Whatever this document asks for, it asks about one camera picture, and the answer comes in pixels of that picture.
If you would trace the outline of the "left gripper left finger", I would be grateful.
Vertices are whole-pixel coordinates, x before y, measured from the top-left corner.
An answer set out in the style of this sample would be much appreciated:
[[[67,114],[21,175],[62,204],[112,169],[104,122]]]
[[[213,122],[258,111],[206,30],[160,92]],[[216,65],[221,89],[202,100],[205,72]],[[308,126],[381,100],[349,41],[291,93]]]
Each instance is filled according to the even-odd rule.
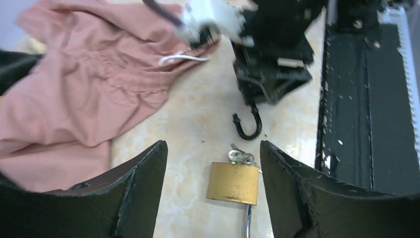
[[[3,238],[151,238],[168,155],[163,140],[68,190],[24,190],[0,178]]]

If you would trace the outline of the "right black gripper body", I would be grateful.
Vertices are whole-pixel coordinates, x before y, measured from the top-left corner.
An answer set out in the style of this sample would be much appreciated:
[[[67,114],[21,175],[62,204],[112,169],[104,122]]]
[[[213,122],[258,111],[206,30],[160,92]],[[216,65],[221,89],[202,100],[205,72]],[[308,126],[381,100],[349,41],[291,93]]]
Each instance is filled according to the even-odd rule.
[[[314,51],[305,37],[311,19],[248,19],[243,34],[254,46],[232,45],[237,84],[245,105],[277,104],[309,83]]]

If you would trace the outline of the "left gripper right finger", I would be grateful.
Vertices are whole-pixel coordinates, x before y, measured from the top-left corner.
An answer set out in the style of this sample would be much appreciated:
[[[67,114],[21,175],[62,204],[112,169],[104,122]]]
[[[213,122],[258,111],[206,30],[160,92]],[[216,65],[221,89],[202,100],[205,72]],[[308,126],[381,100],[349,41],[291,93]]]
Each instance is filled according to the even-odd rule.
[[[417,238],[420,196],[391,195],[332,178],[269,141],[260,158],[276,238]]]

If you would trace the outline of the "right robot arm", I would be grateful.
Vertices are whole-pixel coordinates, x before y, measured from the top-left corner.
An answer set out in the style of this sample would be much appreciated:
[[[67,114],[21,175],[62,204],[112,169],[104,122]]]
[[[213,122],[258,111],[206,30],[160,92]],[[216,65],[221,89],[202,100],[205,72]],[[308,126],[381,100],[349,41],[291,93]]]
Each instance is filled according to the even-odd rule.
[[[258,0],[256,10],[243,10],[241,39],[233,43],[238,88],[246,105],[276,104],[283,96],[311,81],[307,67],[314,52],[305,32],[324,7],[332,9],[331,26],[339,33],[375,43],[381,39],[379,0]]]

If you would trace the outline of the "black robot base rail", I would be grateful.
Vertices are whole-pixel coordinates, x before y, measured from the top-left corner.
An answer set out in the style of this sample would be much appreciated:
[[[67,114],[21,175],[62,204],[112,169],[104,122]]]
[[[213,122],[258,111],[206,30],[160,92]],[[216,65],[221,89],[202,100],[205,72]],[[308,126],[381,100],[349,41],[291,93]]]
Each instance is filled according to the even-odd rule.
[[[420,190],[420,99],[406,12],[379,14],[379,35],[325,28],[315,168],[365,189]]]

